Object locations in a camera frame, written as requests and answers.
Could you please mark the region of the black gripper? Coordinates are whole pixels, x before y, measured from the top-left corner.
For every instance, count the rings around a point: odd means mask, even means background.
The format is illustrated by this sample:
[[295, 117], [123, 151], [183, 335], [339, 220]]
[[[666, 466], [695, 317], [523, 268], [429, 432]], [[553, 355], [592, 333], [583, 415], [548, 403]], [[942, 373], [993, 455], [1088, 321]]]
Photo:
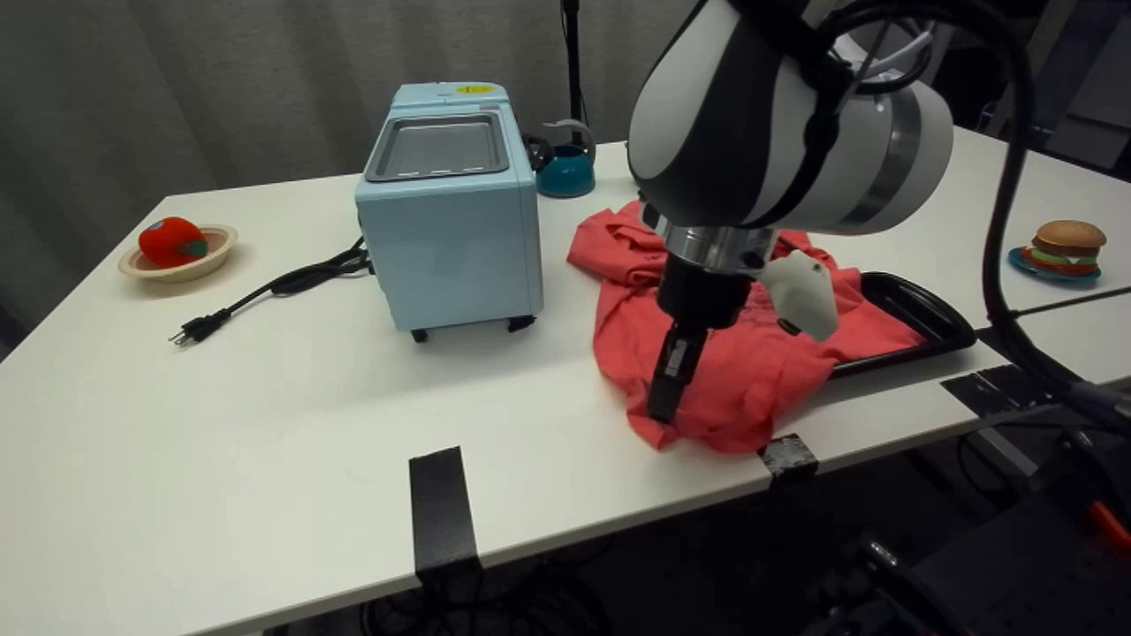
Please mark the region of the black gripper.
[[733, 330], [745, 309], [748, 281], [729, 273], [704, 273], [681, 260], [666, 262], [656, 309], [672, 317], [651, 387], [646, 415], [672, 424], [688, 389], [704, 344], [713, 330]]

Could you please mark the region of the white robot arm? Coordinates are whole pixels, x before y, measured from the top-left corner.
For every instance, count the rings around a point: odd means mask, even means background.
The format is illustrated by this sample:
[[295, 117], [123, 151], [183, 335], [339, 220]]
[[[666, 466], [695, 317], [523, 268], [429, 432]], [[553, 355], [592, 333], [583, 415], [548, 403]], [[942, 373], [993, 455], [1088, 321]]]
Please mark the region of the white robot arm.
[[699, 0], [630, 117], [630, 174], [668, 251], [646, 415], [680, 415], [704, 344], [753, 291], [792, 333], [837, 330], [831, 273], [787, 231], [880, 234], [936, 190], [954, 141], [923, 82], [934, 19], [901, 4]]

